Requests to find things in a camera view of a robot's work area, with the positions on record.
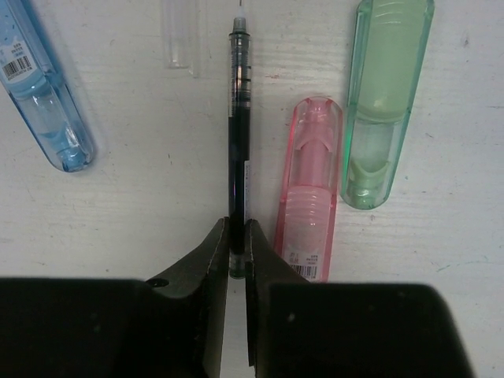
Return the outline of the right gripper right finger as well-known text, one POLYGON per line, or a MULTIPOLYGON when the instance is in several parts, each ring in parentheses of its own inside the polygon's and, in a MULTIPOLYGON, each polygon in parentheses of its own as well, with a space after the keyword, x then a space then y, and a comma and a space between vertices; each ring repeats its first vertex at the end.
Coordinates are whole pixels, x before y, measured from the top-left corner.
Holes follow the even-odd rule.
POLYGON ((500 377, 503 223, 420 221, 344 239, 310 283, 246 224, 248 362, 257 377, 500 377))

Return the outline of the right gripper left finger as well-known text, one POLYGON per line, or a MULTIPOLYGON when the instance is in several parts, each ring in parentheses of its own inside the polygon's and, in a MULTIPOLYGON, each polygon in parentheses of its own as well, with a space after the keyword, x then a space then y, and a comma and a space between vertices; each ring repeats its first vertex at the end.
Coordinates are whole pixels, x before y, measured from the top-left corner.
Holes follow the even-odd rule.
POLYGON ((4 377, 217 377, 229 220, 145 280, 4 278, 4 377))

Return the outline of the light pink correction pen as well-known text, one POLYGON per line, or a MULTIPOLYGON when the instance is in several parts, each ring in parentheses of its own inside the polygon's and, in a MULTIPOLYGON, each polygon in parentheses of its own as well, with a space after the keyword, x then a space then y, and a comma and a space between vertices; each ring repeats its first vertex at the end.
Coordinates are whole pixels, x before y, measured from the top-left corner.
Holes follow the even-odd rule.
POLYGON ((342 135, 343 111, 330 98, 305 98, 294 108, 273 245, 310 282, 328 280, 342 135))

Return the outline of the black ink gel pen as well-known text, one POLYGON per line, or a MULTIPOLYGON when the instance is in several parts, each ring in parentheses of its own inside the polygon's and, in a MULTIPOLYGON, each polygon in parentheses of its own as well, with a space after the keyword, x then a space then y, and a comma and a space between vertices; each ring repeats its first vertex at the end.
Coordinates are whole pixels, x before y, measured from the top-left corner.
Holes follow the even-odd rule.
POLYGON ((241 1, 229 40, 228 87, 228 212, 230 220, 229 275, 245 276, 245 224, 250 218, 250 34, 241 1))

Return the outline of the light blue correction pen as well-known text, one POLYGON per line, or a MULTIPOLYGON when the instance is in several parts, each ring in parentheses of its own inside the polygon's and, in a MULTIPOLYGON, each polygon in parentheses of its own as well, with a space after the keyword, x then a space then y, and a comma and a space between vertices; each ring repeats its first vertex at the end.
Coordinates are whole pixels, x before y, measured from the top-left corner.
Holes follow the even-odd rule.
POLYGON ((1 83, 53 167, 92 162, 92 138, 30 1, 1 2, 1 83))

